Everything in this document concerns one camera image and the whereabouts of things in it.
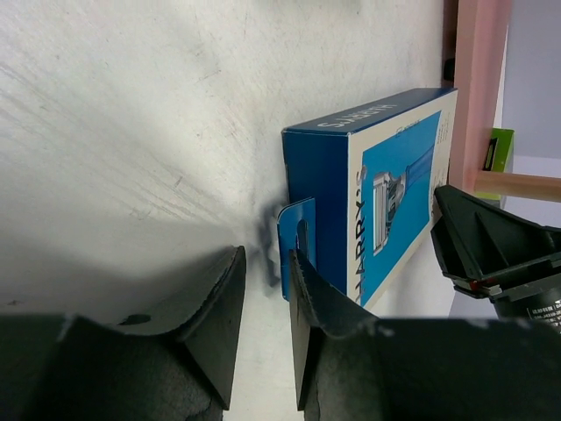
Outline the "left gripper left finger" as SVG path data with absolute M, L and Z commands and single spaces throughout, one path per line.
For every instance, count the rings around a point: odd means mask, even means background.
M 4 420 L 220 420 L 231 405 L 245 299 L 242 246 L 118 324 L 1 318 Z

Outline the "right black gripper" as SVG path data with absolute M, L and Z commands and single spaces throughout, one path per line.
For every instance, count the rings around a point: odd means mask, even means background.
M 560 333 L 560 230 L 494 207 L 451 185 L 435 190 L 431 230 L 454 289 L 489 298 L 499 318 L 544 322 Z

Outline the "black green razor box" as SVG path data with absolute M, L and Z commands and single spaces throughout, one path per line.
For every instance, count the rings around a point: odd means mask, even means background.
M 493 128 L 489 140 L 483 170 L 487 172 L 511 173 L 513 170 L 513 150 L 515 131 L 512 129 Z M 503 195 L 476 192 L 476 197 L 496 208 L 503 209 L 507 198 Z

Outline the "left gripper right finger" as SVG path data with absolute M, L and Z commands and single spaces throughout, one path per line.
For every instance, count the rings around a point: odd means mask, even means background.
M 298 410 L 308 420 L 557 420 L 560 337 L 524 319 L 377 318 L 289 262 Z

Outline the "blue razor box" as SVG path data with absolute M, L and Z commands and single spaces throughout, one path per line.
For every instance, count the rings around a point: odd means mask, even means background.
M 373 307 L 435 224 L 457 99 L 454 88 L 411 89 L 282 131 L 283 293 L 299 249 L 325 281 Z

